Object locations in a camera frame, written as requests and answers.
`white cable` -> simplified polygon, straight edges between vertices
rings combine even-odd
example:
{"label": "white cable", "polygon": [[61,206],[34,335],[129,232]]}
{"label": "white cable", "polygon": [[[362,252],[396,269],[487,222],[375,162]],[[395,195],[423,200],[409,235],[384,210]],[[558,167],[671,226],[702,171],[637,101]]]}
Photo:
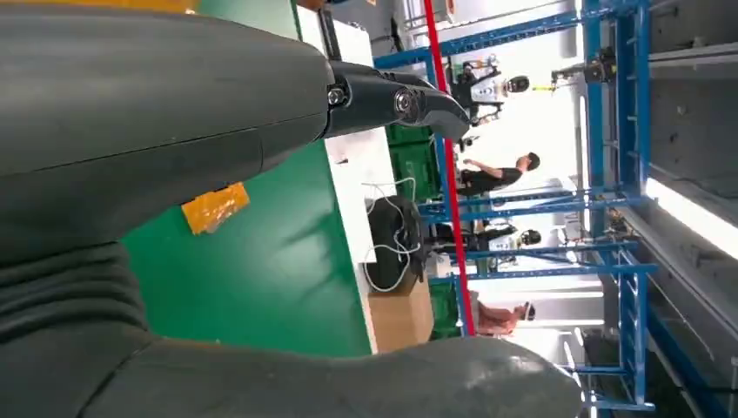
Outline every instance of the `white cable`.
{"label": "white cable", "polygon": [[[382,193],[382,199],[386,200],[386,201],[387,201],[387,203],[388,203],[388,204],[389,204],[390,206],[392,206],[392,207],[393,207],[393,208],[394,208],[394,209],[395,209],[395,210],[397,211],[397,213],[399,213],[399,217],[400,217],[400,219],[401,219],[401,226],[400,226],[400,228],[399,228],[399,229],[398,229],[397,231],[395,231],[395,233],[394,233],[394,234],[392,235],[392,239],[394,240],[394,243],[395,243],[395,244],[397,245],[397,247],[399,248],[399,250],[398,250],[398,249],[396,249],[396,248],[392,248],[392,247],[390,247],[390,246],[387,246],[387,245],[385,245],[385,244],[379,244],[379,245],[373,246],[372,248],[369,248],[369,249],[368,249],[368,250],[366,251],[366,255],[364,256],[364,263],[363,263],[363,267],[364,267],[364,275],[366,276],[366,281],[368,281],[368,282],[369,282],[369,286],[371,286],[371,287],[372,287],[372,288],[373,288],[374,290],[376,290],[377,292],[382,292],[382,293],[388,293],[388,292],[391,292],[391,291],[395,290],[395,289],[396,289],[397,287],[399,287],[399,284],[400,284],[400,283],[402,283],[402,279],[403,279],[403,278],[405,277],[405,274],[407,273],[407,269],[408,269],[408,268],[410,267],[410,254],[412,254],[412,253],[415,253],[416,251],[420,250],[420,248],[422,248],[422,243],[418,243],[418,245],[417,245],[417,246],[416,246],[415,248],[413,248],[412,250],[408,250],[407,248],[405,248],[405,246],[403,246],[403,245],[402,245],[402,244],[401,244],[401,243],[400,243],[400,242],[398,241],[398,238],[397,238],[397,237],[398,237],[398,235],[399,235],[400,233],[402,233],[402,231],[404,231],[404,230],[405,230],[405,215],[404,215],[404,214],[402,213],[402,211],[401,211],[401,210],[400,210],[400,209],[399,209],[399,208],[398,208],[398,207],[397,207],[397,206],[396,206],[396,205],[395,205],[395,204],[394,204],[394,203],[393,203],[393,202],[392,202],[392,201],[391,201],[391,200],[390,200],[390,199],[389,199],[389,198],[387,197],[387,195],[385,194],[385,192],[384,192],[384,191],[383,191],[383,190],[381,189],[381,187],[380,187],[381,185],[399,185],[399,184],[401,184],[401,183],[405,183],[405,182],[407,182],[407,181],[409,181],[409,182],[411,182],[411,183],[413,184],[413,202],[414,202],[414,201],[415,201],[415,192],[416,192],[416,189],[417,189],[417,188],[416,188],[416,182],[415,182],[415,179],[414,179],[414,178],[412,178],[412,177],[408,177],[408,178],[406,178],[406,179],[402,179],[402,180],[399,180],[399,181],[395,181],[395,182],[393,182],[393,183],[362,183],[362,185],[370,185],[370,186],[373,186],[373,187],[374,187],[375,189],[379,190],[379,192],[380,192],[380,193]],[[369,215],[370,213],[372,213],[372,211],[374,210],[374,207],[375,207],[376,203],[377,203],[377,200],[375,199],[375,200],[374,200],[374,201],[372,202],[372,204],[371,204],[371,205],[369,206],[369,209],[368,209],[368,210],[367,210],[367,212],[366,212],[366,214],[367,214],[367,215]],[[406,261],[406,263],[405,263],[405,267],[404,267],[404,268],[402,269],[402,272],[401,272],[401,273],[399,274],[399,277],[398,277],[397,281],[395,282],[395,284],[394,284],[394,285],[392,285],[391,287],[388,287],[388,288],[386,288],[386,289],[383,289],[383,288],[381,288],[381,287],[377,287],[377,286],[376,286],[376,285],[375,285],[375,284],[374,284],[374,283],[372,282],[372,279],[371,279],[371,277],[369,276],[369,271],[368,271],[368,269],[366,268],[366,264],[367,264],[367,263],[366,263],[366,261],[367,261],[367,260],[369,259],[369,254],[371,254],[371,253],[372,253],[372,251],[376,250],[377,248],[385,248],[385,249],[387,249],[387,250],[389,250],[389,251],[392,251],[393,253],[396,253],[396,254],[398,254],[398,255],[405,255],[405,256],[407,256],[407,261]]]}
{"label": "white cable", "polygon": [[[394,183],[362,183],[362,185],[373,185],[375,189],[379,190],[379,192],[380,192],[380,193],[382,193],[382,197],[384,197],[384,199],[385,199],[385,200],[387,200],[387,203],[389,203],[389,204],[391,205],[391,204],[392,204],[392,202],[390,202],[390,201],[389,201],[389,200],[387,199],[387,196],[385,195],[384,191],[382,191],[382,189],[381,189],[381,188],[379,188],[379,187],[380,187],[381,185],[400,185],[400,184],[402,184],[402,183],[405,183],[405,182],[407,182],[407,181],[410,181],[410,182],[412,182],[412,183],[413,183],[413,202],[414,202],[414,201],[415,201],[415,190],[416,190],[416,188],[417,188],[417,187],[416,187],[415,179],[414,179],[414,178],[412,178],[412,177],[408,177],[407,179],[402,179],[402,180],[400,180],[400,181],[395,181]],[[367,214],[367,215],[369,215],[369,214],[371,214],[371,213],[372,213],[372,211],[374,210],[374,205],[376,205],[376,204],[377,204],[377,200],[375,199],[375,200],[374,200],[374,201],[372,202],[372,205],[371,205],[371,206],[369,206],[369,209],[368,209],[368,210],[366,211],[366,214]]]}

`green table surface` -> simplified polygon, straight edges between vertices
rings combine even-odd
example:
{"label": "green table surface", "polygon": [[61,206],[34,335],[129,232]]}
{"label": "green table surface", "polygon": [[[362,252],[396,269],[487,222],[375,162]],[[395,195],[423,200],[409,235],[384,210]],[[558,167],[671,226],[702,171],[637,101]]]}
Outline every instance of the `green table surface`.
{"label": "green table surface", "polygon": [[[292,7],[203,0],[199,13],[297,37]],[[126,237],[153,330],[305,354],[369,354],[328,164],[319,141],[247,181],[252,202],[214,234],[193,236],[173,207]]]}

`red pole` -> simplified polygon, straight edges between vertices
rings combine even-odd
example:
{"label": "red pole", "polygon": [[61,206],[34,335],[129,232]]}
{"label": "red pole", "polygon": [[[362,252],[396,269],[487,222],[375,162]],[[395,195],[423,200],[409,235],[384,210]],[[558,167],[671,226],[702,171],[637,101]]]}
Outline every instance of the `red pole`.
{"label": "red pole", "polygon": [[[433,55],[433,63],[436,67],[436,79],[438,88],[448,93],[446,87],[446,73],[443,71],[443,62],[440,55],[440,46],[438,40],[438,32],[436,31],[436,22],[433,18],[432,0],[425,0],[426,6],[426,24],[428,25],[428,36],[431,40],[431,54]],[[459,199],[456,196],[456,162],[453,158],[453,140],[444,138],[444,150],[446,158],[446,181],[448,182],[448,204],[451,207],[451,223],[453,225],[453,240],[456,244],[456,260],[459,262],[459,289],[464,295],[464,317],[466,318],[466,329],[469,335],[476,335],[474,329],[474,321],[472,315],[472,304],[469,300],[469,282],[466,277],[466,254],[464,253],[463,240],[461,239],[461,220],[459,219]]]}

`green crate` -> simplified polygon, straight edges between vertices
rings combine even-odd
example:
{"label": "green crate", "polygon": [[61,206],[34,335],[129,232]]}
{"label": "green crate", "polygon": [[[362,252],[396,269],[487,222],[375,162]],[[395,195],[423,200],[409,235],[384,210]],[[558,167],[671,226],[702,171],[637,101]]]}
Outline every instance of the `green crate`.
{"label": "green crate", "polygon": [[[424,202],[440,194],[440,179],[432,144],[404,144],[390,146],[392,171],[396,180],[415,179],[415,201]],[[397,186],[398,194],[413,198],[413,185],[405,182]]]}
{"label": "green crate", "polygon": [[387,143],[393,145],[405,144],[427,144],[431,142],[433,131],[431,128],[409,128],[401,125],[390,125],[386,127]]}
{"label": "green crate", "polygon": [[456,326],[459,309],[456,307],[456,290],[452,284],[431,286],[431,306],[436,326]]}

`blue metal shelving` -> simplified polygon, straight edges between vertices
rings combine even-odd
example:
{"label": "blue metal shelving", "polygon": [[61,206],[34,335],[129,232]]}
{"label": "blue metal shelving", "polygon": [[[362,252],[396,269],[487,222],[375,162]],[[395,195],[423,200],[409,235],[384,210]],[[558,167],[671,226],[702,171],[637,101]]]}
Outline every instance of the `blue metal shelving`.
{"label": "blue metal shelving", "polygon": [[[463,52],[483,50],[491,46],[571,29],[582,22],[599,22],[603,17],[613,17],[619,14],[619,12],[631,10],[635,4],[636,2],[634,1],[611,2],[608,6],[583,10],[581,13],[568,11],[521,24],[513,24],[504,28],[484,31],[467,37],[459,37],[441,42],[441,55],[447,57]],[[404,67],[424,63],[430,55],[430,49],[427,47],[418,48],[384,57],[377,57],[374,59],[374,66],[378,69]]]}
{"label": "blue metal shelving", "polygon": [[[491,199],[468,199],[459,203],[466,212],[460,215],[461,220],[509,218],[534,213],[551,212],[580,212],[592,210],[593,222],[589,227],[593,235],[599,235],[605,229],[605,209],[615,206],[630,206],[641,202],[645,190],[650,159],[650,85],[648,82],[648,54],[649,44],[649,0],[584,0],[584,10],[574,10],[550,17],[543,17],[530,22],[514,24],[504,28],[489,30],[475,35],[460,37],[439,44],[440,55],[443,57],[476,51],[495,45],[514,42],[517,40],[537,37],[547,33],[567,30],[583,24],[585,32],[585,48],[587,59],[595,57],[601,47],[600,33],[604,21],[614,22],[616,37],[614,48],[618,60],[616,113],[617,143],[620,154],[616,185],[605,186],[604,162],[604,106],[603,89],[600,85],[590,84],[587,87],[587,138],[588,138],[588,170],[591,187],[576,192],[557,191],[529,193],[525,195],[498,197]],[[431,50],[418,48],[404,51],[374,60],[375,67],[391,69],[412,64],[426,64],[428,79],[436,80]],[[451,207],[448,199],[448,181],[446,178],[446,161],[443,139],[436,138],[436,152],[439,155],[439,174],[443,188],[444,199],[419,206],[420,213],[428,223],[446,222],[450,219]],[[506,202],[544,201],[527,208],[495,210],[498,204]],[[475,206],[483,209],[474,211]],[[560,263],[559,268],[534,271],[502,271],[481,274],[470,274],[469,280],[495,279],[524,279],[527,277],[561,276],[571,274],[597,274],[608,277],[618,284],[621,302],[621,362],[618,367],[575,367],[570,370],[577,374],[618,375],[623,378],[628,388],[628,399],[613,401],[599,394],[593,394],[597,400],[588,401],[588,406],[594,406],[603,411],[611,409],[648,411],[654,405],[646,400],[646,358],[647,358],[647,324],[648,303],[647,284],[648,273],[657,266],[639,264],[631,254],[637,244],[627,242],[597,242],[580,246],[563,246],[554,248],[526,248],[506,251],[470,252],[469,260],[495,258],[505,256],[538,257]],[[568,252],[596,253],[599,263],[589,263],[583,260],[570,261],[564,257],[550,254]],[[460,277],[431,278],[431,282],[450,282],[460,288]],[[457,292],[457,302],[460,313],[465,298]],[[468,334],[466,324],[470,318],[462,314],[464,326],[462,331]]]}

